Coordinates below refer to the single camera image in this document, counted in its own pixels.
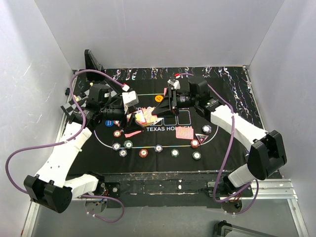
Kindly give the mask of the dealt cards pile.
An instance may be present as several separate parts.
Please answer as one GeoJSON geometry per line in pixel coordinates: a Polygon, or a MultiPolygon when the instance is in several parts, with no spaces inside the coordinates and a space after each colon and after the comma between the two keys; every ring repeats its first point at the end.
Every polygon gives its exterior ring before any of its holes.
{"type": "Polygon", "coordinates": [[[138,130],[138,131],[134,131],[134,132],[131,132],[131,133],[125,133],[124,135],[125,135],[126,138],[129,138],[129,137],[132,137],[132,136],[134,136],[136,134],[139,134],[141,132],[142,132],[141,130],[138,130]]]}
{"type": "Polygon", "coordinates": [[[176,131],[175,136],[177,139],[193,140],[194,138],[194,129],[191,126],[188,126],[188,127],[178,126],[176,127],[175,131],[176,131]]]}

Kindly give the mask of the triangular dealer button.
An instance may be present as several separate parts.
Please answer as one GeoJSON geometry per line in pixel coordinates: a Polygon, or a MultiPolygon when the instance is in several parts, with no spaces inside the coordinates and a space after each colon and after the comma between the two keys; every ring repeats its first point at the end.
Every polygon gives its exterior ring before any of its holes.
{"type": "Polygon", "coordinates": [[[198,140],[198,142],[200,144],[203,144],[208,138],[208,135],[205,135],[205,134],[198,134],[198,133],[196,133],[195,136],[196,136],[196,139],[198,140]]]}

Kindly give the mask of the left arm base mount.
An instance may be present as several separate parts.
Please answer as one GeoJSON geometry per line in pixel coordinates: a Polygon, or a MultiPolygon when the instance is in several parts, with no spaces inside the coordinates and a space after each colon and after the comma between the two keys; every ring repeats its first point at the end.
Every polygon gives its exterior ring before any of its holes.
{"type": "Polygon", "coordinates": [[[114,200],[108,199],[108,197],[119,199],[121,193],[121,183],[119,182],[106,182],[97,186],[97,189],[93,192],[85,193],[89,196],[102,196],[102,198],[86,198],[85,207],[88,212],[95,214],[102,213],[105,209],[118,208],[121,209],[121,205],[114,200]]]}

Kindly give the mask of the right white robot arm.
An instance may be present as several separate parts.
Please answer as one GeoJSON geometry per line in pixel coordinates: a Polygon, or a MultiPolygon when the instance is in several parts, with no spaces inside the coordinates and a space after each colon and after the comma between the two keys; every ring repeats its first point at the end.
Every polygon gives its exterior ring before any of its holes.
{"type": "Polygon", "coordinates": [[[287,163],[282,135],[273,130],[267,132],[234,113],[232,106],[204,79],[189,78],[189,91],[181,91],[176,79],[168,81],[167,92],[152,114],[159,118],[173,117],[182,108],[193,107],[198,115],[230,133],[230,141],[237,139],[249,152],[246,164],[216,181],[215,187],[229,196],[235,196],[241,188],[253,180],[265,180],[287,163]]]}

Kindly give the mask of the green poker chip stack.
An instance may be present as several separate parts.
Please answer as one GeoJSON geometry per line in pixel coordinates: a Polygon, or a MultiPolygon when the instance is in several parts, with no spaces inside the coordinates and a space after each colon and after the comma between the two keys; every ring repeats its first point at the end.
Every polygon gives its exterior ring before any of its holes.
{"type": "Polygon", "coordinates": [[[179,156],[179,151],[177,149],[172,149],[171,150],[171,155],[176,158],[176,157],[179,156]]]}

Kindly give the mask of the red poker chip stack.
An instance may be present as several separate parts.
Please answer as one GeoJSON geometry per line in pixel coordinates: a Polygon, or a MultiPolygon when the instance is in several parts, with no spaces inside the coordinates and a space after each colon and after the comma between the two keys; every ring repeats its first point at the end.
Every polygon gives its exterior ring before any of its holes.
{"type": "Polygon", "coordinates": [[[141,149],[139,152],[139,156],[141,158],[145,158],[148,155],[148,150],[147,149],[141,149]]]}

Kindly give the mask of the blue small blind button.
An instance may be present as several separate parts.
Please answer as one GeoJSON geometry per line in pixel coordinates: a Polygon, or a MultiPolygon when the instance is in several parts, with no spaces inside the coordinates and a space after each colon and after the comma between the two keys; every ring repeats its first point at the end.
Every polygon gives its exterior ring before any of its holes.
{"type": "Polygon", "coordinates": [[[105,121],[105,126],[106,127],[112,127],[114,125],[114,121],[113,120],[106,120],[105,121]]]}

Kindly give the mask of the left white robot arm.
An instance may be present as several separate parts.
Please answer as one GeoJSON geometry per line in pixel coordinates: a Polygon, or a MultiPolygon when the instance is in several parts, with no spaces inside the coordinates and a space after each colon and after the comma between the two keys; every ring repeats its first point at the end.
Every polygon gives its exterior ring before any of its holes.
{"type": "Polygon", "coordinates": [[[95,84],[84,99],[75,101],[76,108],[68,117],[62,144],[53,149],[35,176],[28,175],[24,180],[31,200],[62,213],[72,199],[81,195],[101,197],[106,191],[103,176],[90,172],[67,180],[67,174],[83,145],[101,122],[118,120],[125,128],[136,124],[126,116],[129,108],[138,102],[137,93],[126,84],[121,93],[114,92],[108,85],[95,84]]]}

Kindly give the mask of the yellow big blind button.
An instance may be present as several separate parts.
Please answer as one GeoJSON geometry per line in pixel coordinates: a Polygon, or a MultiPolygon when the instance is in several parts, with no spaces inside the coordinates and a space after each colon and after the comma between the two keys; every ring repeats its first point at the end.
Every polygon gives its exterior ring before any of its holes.
{"type": "Polygon", "coordinates": [[[163,96],[162,95],[156,95],[155,96],[155,101],[160,103],[163,100],[163,96]]]}

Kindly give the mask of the red playing card deck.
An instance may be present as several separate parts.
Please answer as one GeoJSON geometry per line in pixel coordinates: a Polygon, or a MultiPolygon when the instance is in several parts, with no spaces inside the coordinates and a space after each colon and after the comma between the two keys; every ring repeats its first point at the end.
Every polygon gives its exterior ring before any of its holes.
{"type": "Polygon", "coordinates": [[[142,108],[136,112],[136,122],[143,127],[155,125],[161,121],[156,115],[152,115],[155,107],[142,108]]]}

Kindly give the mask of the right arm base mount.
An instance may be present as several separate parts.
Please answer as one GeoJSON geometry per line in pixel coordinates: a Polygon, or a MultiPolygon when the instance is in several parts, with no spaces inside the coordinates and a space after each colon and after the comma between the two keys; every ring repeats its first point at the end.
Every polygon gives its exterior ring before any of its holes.
{"type": "Polygon", "coordinates": [[[206,187],[199,189],[199,193],[209,198],[215,197],[221,208],[231,214],[241,213],[243,209],[242,197],[252,197],[251,185],[245,184],[239,188],[230,188],[223,182],[219,182],[215,189],[215,182],[207,182],[206,187]]]}

